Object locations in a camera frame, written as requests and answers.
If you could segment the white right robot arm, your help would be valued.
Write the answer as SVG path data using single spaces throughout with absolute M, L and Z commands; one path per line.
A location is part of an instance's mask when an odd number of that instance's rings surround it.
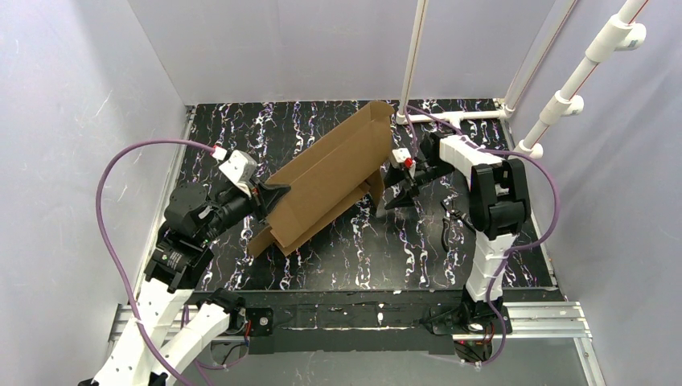
M 468 186 L 468 215 L 476 247 L 466 291 L 473 302 L 501 297 L 499 267 L 531 215 L 526 171 L 517 158 L 504 159 L 483 150 L 464 135 L 431 133 L 418 158 L 406 148 L 389 153 L 384 185 L 400 186 L 386 209 L 414 206 L 421 187 L 454 172 Z

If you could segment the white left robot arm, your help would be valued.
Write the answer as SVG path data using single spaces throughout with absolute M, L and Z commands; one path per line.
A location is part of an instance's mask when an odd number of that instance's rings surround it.
M 183 371 L 245 308 L 240 295 L 218 289 L 200 304 L 189 323 L 172 338 L 167 336 L 214 257 L 211 242 L 247 216 L 263 220 L 289 191 L 288 185 L 262 182 L 247 191 L 225 183 L 214 195 L 198 183 L 176 187 L 144 269 L 144 281 L 131 298 L 133 315 L 101 370 L 83 383 L 188 384 Z

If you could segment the brown cardboard box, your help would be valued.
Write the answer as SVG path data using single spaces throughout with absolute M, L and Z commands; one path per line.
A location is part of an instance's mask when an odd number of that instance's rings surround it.
M 249 255 L 258 257 L 271 245 L 289 255 L 365 195 L 379 204 L 393 113 L 384 101 L 367 103 L 272 175 L 269 184 L 286 184 L 290 191 L 249 242 Z

